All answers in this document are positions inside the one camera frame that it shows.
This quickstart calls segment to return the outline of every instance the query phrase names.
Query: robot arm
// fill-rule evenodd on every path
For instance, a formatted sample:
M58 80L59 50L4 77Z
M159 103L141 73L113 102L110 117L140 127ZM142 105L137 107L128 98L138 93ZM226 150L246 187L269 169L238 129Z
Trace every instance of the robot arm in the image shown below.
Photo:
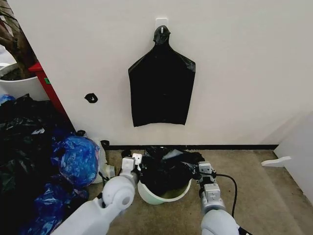
M225 211L216 171L209 162L199 162L197 183L200 185L202 235L250 235Z
M52 235L106 234L110 223L134 200L137 175L133 172L141 162L141 155L125 157L119 176L110 179L101 194L80 206Z

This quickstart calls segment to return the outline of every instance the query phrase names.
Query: beige carpet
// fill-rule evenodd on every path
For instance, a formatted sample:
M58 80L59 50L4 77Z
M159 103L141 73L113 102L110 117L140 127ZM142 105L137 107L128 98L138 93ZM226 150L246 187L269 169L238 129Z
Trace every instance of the beige carpet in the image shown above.
M283 168L263 168L260 162L274 159L271 151L199 150L218 173L231 175L238 184L235 219L254 235L310 235L313 208ZM109 163L118 171L121 151L107 151ZM234 186L231 180L218 178L222 197L231 211ZM102 190L102 184L89 187L90 198ZM199 186L192 182L181 200L152 206L136 193L133 204L119 216L110 235L200 235Z

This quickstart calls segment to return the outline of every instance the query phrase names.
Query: blue plastic bag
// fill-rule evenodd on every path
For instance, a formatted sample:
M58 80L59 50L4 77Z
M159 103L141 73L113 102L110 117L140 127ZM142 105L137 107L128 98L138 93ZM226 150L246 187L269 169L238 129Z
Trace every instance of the blue plastic bag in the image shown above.
M0 95L0 105L8 100L15 100L15 98L9 94L2 94Z
M87 200L88 192L67 192L60 184L47 183L45 192L34 202L35 218L20 229L21 235L48 235L66 218L75 198Z
M51 160L74 188L83 188L97 177L99 150L88 138L69 136L57 144Z

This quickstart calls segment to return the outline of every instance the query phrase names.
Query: white container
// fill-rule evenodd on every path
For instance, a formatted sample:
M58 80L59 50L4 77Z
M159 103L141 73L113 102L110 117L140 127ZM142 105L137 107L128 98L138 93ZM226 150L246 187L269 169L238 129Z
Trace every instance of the white container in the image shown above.
M144 185L143 183L141 183L139 181L138 183L138 192L141 196L141 198L151 204L151 205L159 205L159 204L162 204L164 202L175 202L179 199L181 199L184 195L186 195L186 193L189 191L190 189L190 185L191 185L191 180L189 180L188 184L186 185L186 188L185 190L183 191L182 194L180 194L179 196L176 196L174 198L162 198L162 197L159 197L159 196L156 196L154 193L152 193L146 185Z
M12 64L0 69L0 76L17 68L17 64ZM0 80L0 94L10 94L14 98L29 93L34 100L49 100L37 77L31 77L17 81Z

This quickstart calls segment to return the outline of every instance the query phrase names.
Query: black baseboard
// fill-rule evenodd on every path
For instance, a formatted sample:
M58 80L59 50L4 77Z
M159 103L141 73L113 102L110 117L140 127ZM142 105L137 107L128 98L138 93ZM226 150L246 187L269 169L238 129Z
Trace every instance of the black baseboard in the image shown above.
M108 150L123 150L123 149L145 149L150 145L110 145ZM158 145L163 147L185 149L185 150L274 150L277 144L239 144L239 145Z

